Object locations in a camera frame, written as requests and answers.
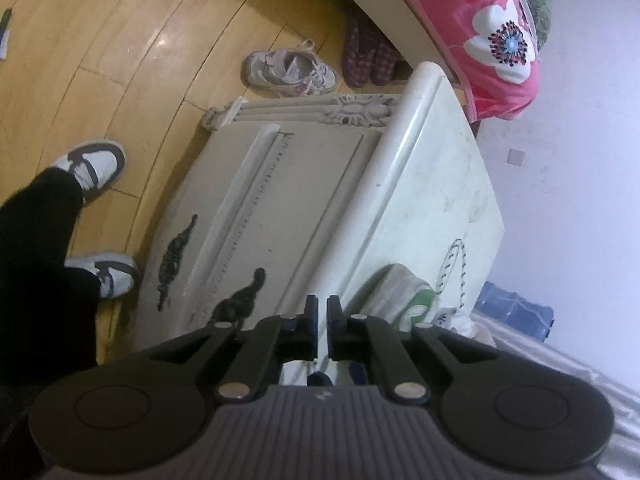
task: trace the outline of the black circular pad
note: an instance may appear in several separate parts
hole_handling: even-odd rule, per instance
[[[569,415],[569,402],[543,386],[514,386],[495,397],[495,411],[524,430],[549,430]]]
[[[151,409],[151,398],[133,386],[99,386],[78,399],[76,415],[98,430],[117,430],[140,422]]]
[[[118,381],[108,370],[88,370],[50,386],[30,411],[34,440],[78,472],[117,474],[165,462],[196,439],[206,418],[197,387],[175,372],[168,380],[171,366],[149,360],[144,369],[120,369]]]
[[[496,363],[465,366],[442,397],[442,422],[460,446],[528,473],[559,473],[597,458],[613,427],[598,390],[525,360]]]

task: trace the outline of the bed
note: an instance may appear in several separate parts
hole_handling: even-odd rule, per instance
[[[535,99],[550,0],[354,1],[412,67],[443,68],[469,122],[513,119]]]

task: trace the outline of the blue container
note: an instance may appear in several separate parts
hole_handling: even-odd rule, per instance
[[[544,341],[554,323],[550,306],[530,303],[516,292],[507,292],[486,282],[482,287],[476,309],[522,333]]]

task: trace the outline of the white flower print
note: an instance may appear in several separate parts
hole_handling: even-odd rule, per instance
[[[465,41],[464,49],[476,61],[493,66],[504,81],[524,83],[531,74],[536,53],[531,35],[520,26],[513,0],[506,8],[490,5],[479,10],[472,22],[477,36]]]

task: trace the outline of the green fabric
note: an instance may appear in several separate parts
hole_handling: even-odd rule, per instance
[[[409,304],[404,307],[396,318],[391,323],[391,327],[394,330],[401,330],[401,323],[404,316],[413,310],[410,314],[411,326],[422,323],[433,306],[433,300],[436,297],[436,293],[430,288],[425,288],[418,292]]]

